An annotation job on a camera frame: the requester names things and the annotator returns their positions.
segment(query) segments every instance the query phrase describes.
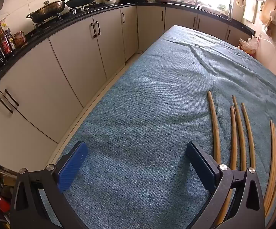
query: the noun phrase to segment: countertop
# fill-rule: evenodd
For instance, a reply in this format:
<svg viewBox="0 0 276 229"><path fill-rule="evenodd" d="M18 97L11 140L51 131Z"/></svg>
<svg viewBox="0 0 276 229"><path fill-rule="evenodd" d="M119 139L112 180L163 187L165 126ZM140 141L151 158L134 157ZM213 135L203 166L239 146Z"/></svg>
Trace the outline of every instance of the countertop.
<svg viewBox="0 0 276 229"><path fill-rule="evenodd" d="M0 69L0 80L1 78L8 72L8 70L22 57L24 56L28 51L30 51L32 48L34 48L37 44L41 43L46 38L50 37L51 35L57 33L58 31L62 30L63 28L66 28L70 26L71 24L74 24L78 21L81 21L83 19L86 19L88 17L91 17L93 15L103 13L109 10L113 10L116 8L122 8L127 6L134 6L134 5L141 5L141 6L164 6L164 7L171 7L171 8L177 8L177 9L183 9L191 12L195 12L198 14L206 15L209 17L212 17L214 19L220 20L230 26L233 26L247 34L254 35L255 31L251 28L247 27L246 25L242 24L241 22L238 22L234 19L232 21L228 21L227 17L225 15L219 16L213 13L209 13L205 10L196 8L194 6L188 5L182 5L177 3L153 3L153 2L140 2L140 3L119 3L114 5L103 5L101 7L97 8L91 8L84 13L77 13L76 15L73 15L71 13L67 13L62 15L62 20L60 21L54 21L51 20L49 23L46 23L44 25L48 25L48 27L43 28L41 30L33 30L30 33L26 35L27 37L27 44L21 47L18 50L15 50L15 53L13 56L11 56L8 61L5 63L5 65Z"/></svg>

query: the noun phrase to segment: silver bolt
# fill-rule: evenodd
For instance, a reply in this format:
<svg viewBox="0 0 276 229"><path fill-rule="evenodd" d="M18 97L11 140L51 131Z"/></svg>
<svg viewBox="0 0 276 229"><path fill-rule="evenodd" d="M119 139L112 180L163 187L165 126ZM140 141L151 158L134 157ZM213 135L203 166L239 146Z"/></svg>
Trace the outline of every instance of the silver bolt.
<svg viewBox="0 0 276 229"><path fill-rule="evenodd" d="M220 169L221 169L221 170L227 170L227 169L228 169L228 166L225 165L225 164L220 164Z"/></svg>
<svg viewBox="0 0 276 229"><path fill-rule="evenodd" d="M49 164L47 165L46 170L53 170L54 167L55 167L54 164Z"/></svg>
<svg viewBox="0 0 276 229"><path fill-rule="evenodd" d="M19 170L19 174L24 174L26 172L26 169L25 168L22 168Z"/></svg>
<svg viewBox="0 0 276 229"><path fill-rule="evenodd" d="M252 174L256 172L256 170L255 170L254 168L252 168L252 167L249 167L249 168L248 168L248 171L249 171L250 173L252 173Z"/></svg>

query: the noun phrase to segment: red bottle label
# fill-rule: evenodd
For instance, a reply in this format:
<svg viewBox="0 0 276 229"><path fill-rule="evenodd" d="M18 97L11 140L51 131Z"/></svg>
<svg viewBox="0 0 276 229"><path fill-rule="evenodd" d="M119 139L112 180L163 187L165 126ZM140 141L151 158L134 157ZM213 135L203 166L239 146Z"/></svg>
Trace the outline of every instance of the red bottle label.
<svg viewBox="0 0 276 229"><path fill-rule="evenodd" d="M11 52L11 49L10 49L8 43L6 42L6 40L4 40L2 42L2 46L1 47L2 47L2 50L3 50L4 54L9 54Z"/></svg>

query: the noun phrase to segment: floor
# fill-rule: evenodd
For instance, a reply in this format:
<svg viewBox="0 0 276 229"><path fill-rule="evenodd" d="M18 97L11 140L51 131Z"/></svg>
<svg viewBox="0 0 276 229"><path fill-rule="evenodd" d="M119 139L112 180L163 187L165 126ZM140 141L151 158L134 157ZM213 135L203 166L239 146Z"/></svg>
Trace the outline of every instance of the floor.
<svg viewBox="0 0 276 229"><path fill-rule="evenodd" d="M73 125L73 129L70 129L66 132L64 137L62 138L61 142L57 145L56 150L50 157L47 164L55 164L60 155L62 154L65 146L68 144L69 140L72 138L72 136L75 134L75 132L78 130L80 125L83 123L85 118L89 115L89 113L93 110L93 108L98 104L98 102L102 99L102 97L106 94L106 92L115 84L115 82L127 71L127 69L141 56L139 53L135 53L133 56L131 56L126 62L125 67L108 83L105 84L104 89L96 95L95 100L92 103L87 104L87 106L83 109L83 113L81 113L78 118L75 121L75 124Z"/></svg>

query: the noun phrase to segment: kitchen cabinet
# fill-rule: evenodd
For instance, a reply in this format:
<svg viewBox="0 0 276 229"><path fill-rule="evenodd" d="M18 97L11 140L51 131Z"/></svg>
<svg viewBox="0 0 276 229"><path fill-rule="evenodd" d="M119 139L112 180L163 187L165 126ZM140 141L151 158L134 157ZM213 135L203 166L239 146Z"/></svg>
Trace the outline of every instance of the kitchen cabinet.
<svg viewBox="0 0 276 229"><path fill-rule="evenodd" d="M120 9L93 16L102 62L109 80L125 65Z"/></svg>
<svg viewBox="0 0 276 229"><path fill-rule="evenodd" d="M1 166L15 172L21 168L42 170L56 147L56 142L27 121L0 92Z"/></svg>
<svg viewBox="0 0 276 229"><path fill-rule="evenodd" d="M164 33L165 7L137 6L138 46L144 52Z"/></svg>
<svg viewBox="0 0 276 229"><path fill-rule="evenodd" d="M0 80L0 91L22 116L57 143L83 109L49 39L12 66Z"/></svg>
<svg viewBox="0 0 276 229"><path fill-rule="evenodd" d="M70 86L85 107L107 81L93 18L66 27L49 39Z"/></svg>
<svg viewBox="0 0 276 229"><path fill-rule="evenodd" d="M137 6L121 8L125 61L138 50Z"/></svg>
<svg viewBox="0 0 276 229"><path fill-rule="evenodd" d="M196 22L197 13L177 8L165 8L165 32L174 25L195 29Z"/></svg>
<svg viewBox="0 0 276 229"><path fill-rule="evenodd" d="M225 40L228 25L208 16L198 15L196 30Z"/></svg>
<svg viewBox="0 0 276 229"><path fill-rule="evenodd" d="M249 37L251 37L251 35L248 35L237 28L229 26L227 29L225 41L231 45L238 46L239 39L247 41Z"/></svg>

